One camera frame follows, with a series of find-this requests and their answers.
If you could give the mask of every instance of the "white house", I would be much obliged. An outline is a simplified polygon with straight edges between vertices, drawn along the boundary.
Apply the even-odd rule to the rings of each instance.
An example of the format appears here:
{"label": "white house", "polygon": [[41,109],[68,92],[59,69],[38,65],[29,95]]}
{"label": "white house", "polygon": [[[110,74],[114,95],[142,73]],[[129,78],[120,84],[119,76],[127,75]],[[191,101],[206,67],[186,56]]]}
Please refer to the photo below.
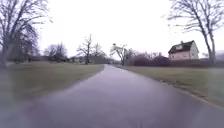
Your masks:
{"label": "white house", "polygon": [[170,60],[199,59],[199,50],[194,40],[189,42],[181,41],[180,44],[172,46],[168,53]]}

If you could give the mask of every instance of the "overcast sky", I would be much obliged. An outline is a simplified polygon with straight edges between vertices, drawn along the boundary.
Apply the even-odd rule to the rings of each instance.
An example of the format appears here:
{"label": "overcast sky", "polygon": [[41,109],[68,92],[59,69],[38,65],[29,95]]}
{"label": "overcast sky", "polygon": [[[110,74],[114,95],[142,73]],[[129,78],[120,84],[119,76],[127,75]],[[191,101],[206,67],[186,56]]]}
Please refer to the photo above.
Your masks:
{"label": "overcast sky", "polygon": [[[167,52],[174,44],[195,40],[200,53],[207,52],[200,33],[182,34],[168,28],[162,18],[169,0],[49,0],[53,23],[42,26],[40,48],[63,42],[68,56],[90,33],[108,54],[113,43],[127,44],[140,52]],[[217,50],[224,49],[223,30],[215,33]]]}

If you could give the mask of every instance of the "lawn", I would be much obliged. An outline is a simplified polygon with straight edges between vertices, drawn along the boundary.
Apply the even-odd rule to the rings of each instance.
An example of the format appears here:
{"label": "lawn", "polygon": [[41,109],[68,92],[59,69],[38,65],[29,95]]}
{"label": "lawn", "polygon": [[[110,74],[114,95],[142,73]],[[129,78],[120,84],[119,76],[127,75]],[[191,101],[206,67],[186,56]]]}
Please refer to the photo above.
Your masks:
{"label": "lawn", "polygon": [[224,105],[223,68],[122,67]]}
{"label": "lawn", "polygon": [[33,99],[70,87],[101,69],[103,65],[49,63],[13,65],[4,75],[0,74],[0,93],[11,91],[17,99]]}

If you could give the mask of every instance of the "wet road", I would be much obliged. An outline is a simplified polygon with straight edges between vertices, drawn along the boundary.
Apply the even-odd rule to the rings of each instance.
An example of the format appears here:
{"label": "wet road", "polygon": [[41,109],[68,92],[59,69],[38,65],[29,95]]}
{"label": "wet road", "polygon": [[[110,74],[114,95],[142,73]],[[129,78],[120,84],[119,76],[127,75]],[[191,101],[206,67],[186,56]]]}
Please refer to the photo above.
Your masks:
{"label": "wet road", "polygon": [[97,75],[24,105],[6,128],[223,128],[224,111],[152,79],[105,66]]}

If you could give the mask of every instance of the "bare tree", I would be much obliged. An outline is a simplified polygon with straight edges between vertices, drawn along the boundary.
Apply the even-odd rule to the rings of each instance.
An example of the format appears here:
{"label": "bare tree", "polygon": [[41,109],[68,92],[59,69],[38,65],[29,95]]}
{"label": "bare tree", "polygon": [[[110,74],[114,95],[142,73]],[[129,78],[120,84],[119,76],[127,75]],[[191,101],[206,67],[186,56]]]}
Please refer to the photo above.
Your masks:
{"label": "bare tree", "polygon": [[92,55],[99,56],[102,53],[102,48],[99,43],[96,43],[92,48]]}
{"label": "bare tree", "polygon": [[199,31],[205,40],[209,59],[215,62],[215,40],[214,31],[223,26],[224,23],[224,1],[223,0],[170,0],[172,11],[168,20],[187,20],[183,24],[175,24],[183,27],[184,32]]}
{"label": "bare tree", "polygon": [[126,60],[126,55],[128,53],[128,50],[125,47],[126,47],[126,45],[117,46],[114,43],[110,50],[111,55],[114,55],[115,53],[117,53],[117,55],[119,56],[119,58],[121,60],[122,65],[124,65],[124,62]]}
{"label": "bare tree", "polygon": [[147,56],[148,59],[152,60],[158,56],[162,56],[162,53],[161,52],[151,52],[151,53],[145,52],[145,56]]}
{"label": "bare tree", "polygon": [[21,41],[37,41],[34,25],[43,24],[46,17],[47,0],[0,0],[0,66]]}
{"label": "bare tree", "polygon": [[85,56],[85,64],[89,63],[89,56],[92,52],[92,35],[90,34],[88,38],[85,39],[85,43],[82,43],[77,49],[78,54],[83,54]]}
{"label": "bare tree", "polygon": [[50,61],[64,61],[66,59],[66,47],[61,44],[53,44],[45,49],[44,54]]}

